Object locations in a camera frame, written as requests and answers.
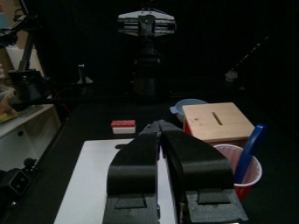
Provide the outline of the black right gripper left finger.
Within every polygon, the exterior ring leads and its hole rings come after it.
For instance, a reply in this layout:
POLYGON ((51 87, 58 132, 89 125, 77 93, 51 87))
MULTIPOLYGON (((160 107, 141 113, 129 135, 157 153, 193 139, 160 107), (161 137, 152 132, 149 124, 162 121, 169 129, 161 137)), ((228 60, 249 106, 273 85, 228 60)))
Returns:
POLYGON ((158 122, 116 153, 106 172, 102 224, 158 224, 158 122))

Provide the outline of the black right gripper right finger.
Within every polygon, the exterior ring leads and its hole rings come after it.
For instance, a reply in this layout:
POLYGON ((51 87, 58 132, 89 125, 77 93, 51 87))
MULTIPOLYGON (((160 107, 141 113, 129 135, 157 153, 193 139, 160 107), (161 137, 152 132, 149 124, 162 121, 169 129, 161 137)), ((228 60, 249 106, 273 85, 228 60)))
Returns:
POLYGON ((233 190, 228 159, 166 121, 158 122, 178 224, 241 223, 248 216, 233 190))

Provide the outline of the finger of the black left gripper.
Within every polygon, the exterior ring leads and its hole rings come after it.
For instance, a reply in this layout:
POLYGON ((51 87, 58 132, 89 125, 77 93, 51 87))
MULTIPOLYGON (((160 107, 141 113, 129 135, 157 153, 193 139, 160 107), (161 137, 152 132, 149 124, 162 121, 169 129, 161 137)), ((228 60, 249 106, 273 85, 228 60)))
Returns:
POLYGON ((138 16, 137 17, 138 20, 138 34, 142 37, 146 37, 146 19, 145 16, 138 16))
POLYGON ((148 36, 153 36, 153 34, 154 34, 154 16, 146 15, 145 24, 146 24, 146 34, 148 34, 148 36))

